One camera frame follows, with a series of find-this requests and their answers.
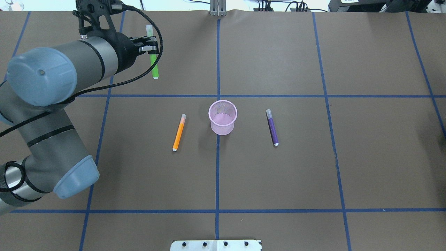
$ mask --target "orange marker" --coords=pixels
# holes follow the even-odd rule
[[[181,134],[183,133],[184,122],[186,121],[186,114],[181,115],[180,125],[178,126],[177,136],[175,137],[175,142],[173,143],[172,151],[176,152],[178,150],[178,145],[180,144]]]

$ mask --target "purple marker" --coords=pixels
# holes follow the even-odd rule
[[[271,133],[271,139],[273,140],[273,144],[275,146],[279,145],[279,140],[277,139],[276,128],[274,127],[273,115],[271,114],[271,110],[266,110],[266,117],[268,118],[269,132]]]

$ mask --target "pink mesh cup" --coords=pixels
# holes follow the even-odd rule
[[[218,135],[227,135],[234,129],[237,108],[227,100],[219,100],[209,108],[211,128]]]

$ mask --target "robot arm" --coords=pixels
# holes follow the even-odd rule
[[[12,58],[8,80],[0,85],[0,121],[12,126],[31,121],[18,130],[32,153],[0,166],[0,215],[51,191],[68,198],[98,180],[96,164],[64,108],[82,93],[109,88],[82,91],[131,67],[137,56],[158,54],[155,37],[128,38],[114,28],[110,15],[136,8],[118,0],[77,0],[76,6],[81,39]],[[100,28],[100,16],[110,29]]]

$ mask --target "blue grid line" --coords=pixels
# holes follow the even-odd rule
[[[328,125],[330,127],[331,144],[333,147],[334,159],[335,159],[335,163],[336,163],[336,172],[338,175],[338,187],[339,187],[339,195],[341,198],[341,206],[342,206],[342,210],[343,210],[345,236],[347,239],[347,248],[348,248],[348,251],[351,251],[350,233],[348,230],[347,213],[345,212],[344,193],[343,193],[342,182],[341,182],[341,171],[339,170],[338,153],[336,151],[336,142],[335,142],[335,136],[333,133],[333,124],[331,122],[330,105],[328,103],[328,94],[327,94],[327,88],[326,88],[326,83],[325,83],[324,68],[322,66],[322,56],[321,56],[321,48],[319,45],[318,28],[316,26],[316,17],[314,15],[314,12],[312,12],[311,14],[313,16],[314,35],[316,37],[316,48],[318,50],[319,67],[321,69],[322,86],[323,86],[324,95],[325,95],[325,106],[327,109]]]
[[[124,19],[125,19],[125,11],[122,12],[122,17],[121,17],[121,26],[119,28],[119,32],[122,32],[122,28],[124,26]],[[110,85],[113,84],[113,79],[114,76],[111,76],[110,78]],[[98,142],[98,150],[96,152],[96,165],[99,164],[99,155],[101,152],[101,147],[102,147],[102,140],[103,140],[103,135],[104,135],[104,129],[105,129],[105,122],[107,120],[107,113],[108,113],[108,105],[110,104],[110,96],[112,94],[112,89],[109,88],[108,92],[107,92],[107,100],[105,101],[105,109],[104,109],[104,116],[102,118],[102,125],[101,125],[101,133],[99,135],[99,142]],[[83,224],[83,228],[82,228],[82,235],[81,235],[81,241],[79,244],[79,251],[83,250],[83,245],[84,245],[84,241],[85,241],[85,234],[87,232],[87,225],[88,225],[88,218],[90,216],[90,207],[91,207],[91,198],[93,196],[93,190],[95,188],[95,185],[91,185],[90,187],[90,191],[88,193],[88,202],[87,202],[87,211],[85,213],[85,218],[84,218],[84,224]]]
[[[215,213],[214,209],[94,209],[89,213]],[[219,213],[394,213],[446,212],[446,208],[359,208],[359,209],[219,209]],[[16,209],[11,213],[86,213],[82,209]]]
[[[160,98],[325,98],[323,94],[111,94],[110,97],[160,97]],[[83,94],[80,97],[108,97],[108,94]],[[329,98],[431,98],[431,95],[350,95],[327,94]],[[434,95],[436,98],[445,98],[446,95]]]
[[[17,44],[16,44],[16,47],[14,48],[14,52],[12,53],[12,57],[11,58],[13,58],[16,55],[17,50],[19,49],[19,45],[20,45],[20,42],[22,41],[23,33],[25,33],[25,29],[26,29],[26,26],[28,24],[28,20],[29,20],[29,16],[30,15],[31,15],[31,12],[29,11],[28,14],[26,15],[25,23],[23,23],[22,31],[20,32],[19,39],[17,39]]]
[[[217,100],[220,100],[220,19],[217,20]],[[220,239],[220,135],[217,135],[215,163],[215,239]]]
[[[423,71],[424,79],[426,80],[427,88],[429,89],[429,93],[432,98],[432,103],[434,104],[435,112],[437,113],[438,121],[440,122],[440,126],[443,131],[443,136],[446,138],[446,129],[444,127],[440,111],[438,110],[437,102],[435,101],[434,92],[432,91],[432,87],[430,86],[426,69],[424,68],[423,60],[421,59],[420,52],[418,51],[417,42],[415,41],[415,36],[413,35],[412,24],[410,23],[409,12],[407,11],[406,11],[406,18],[407,18],[407,24],[409,25],[410,36],[412,37],[413,47],[415,48],[415,52],[417,53],[418,61],[420,61],[421,70]]]

